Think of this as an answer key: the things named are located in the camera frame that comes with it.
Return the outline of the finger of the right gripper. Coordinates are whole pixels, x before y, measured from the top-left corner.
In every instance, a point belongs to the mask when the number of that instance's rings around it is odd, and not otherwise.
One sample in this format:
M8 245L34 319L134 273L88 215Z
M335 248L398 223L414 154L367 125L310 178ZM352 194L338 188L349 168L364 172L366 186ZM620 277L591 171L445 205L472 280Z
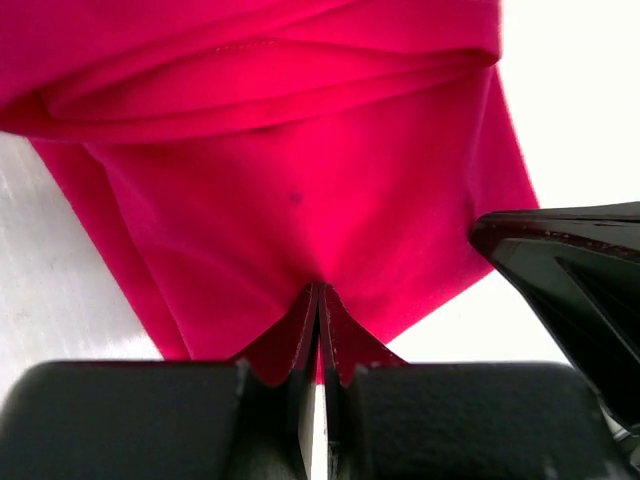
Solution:
M639 205L493 212L471 245L516 290L607 413L639 432Z

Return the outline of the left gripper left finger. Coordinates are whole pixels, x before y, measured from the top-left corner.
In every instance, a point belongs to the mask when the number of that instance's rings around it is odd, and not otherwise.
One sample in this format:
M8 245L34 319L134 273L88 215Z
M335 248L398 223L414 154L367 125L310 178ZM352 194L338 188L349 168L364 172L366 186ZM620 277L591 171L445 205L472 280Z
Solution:
M306 479L318 288L225 361L52 361L1 410L5 479Z

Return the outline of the pink red t shirt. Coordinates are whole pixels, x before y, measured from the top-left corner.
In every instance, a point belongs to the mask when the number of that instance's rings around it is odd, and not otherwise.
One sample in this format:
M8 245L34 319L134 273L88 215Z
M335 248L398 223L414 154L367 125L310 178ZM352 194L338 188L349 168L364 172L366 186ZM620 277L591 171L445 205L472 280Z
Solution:
M474 221L537 201L497 1L5 1L27 138L161 354L228 358L302 287L390 341L482 279Z

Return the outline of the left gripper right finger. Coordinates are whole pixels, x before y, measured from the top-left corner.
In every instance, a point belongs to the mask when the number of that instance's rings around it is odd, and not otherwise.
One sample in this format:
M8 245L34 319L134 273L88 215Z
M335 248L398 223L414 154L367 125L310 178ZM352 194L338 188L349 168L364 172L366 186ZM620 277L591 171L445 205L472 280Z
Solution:
M318 288L332 479L635 479L594 395L553 363L411 364Z

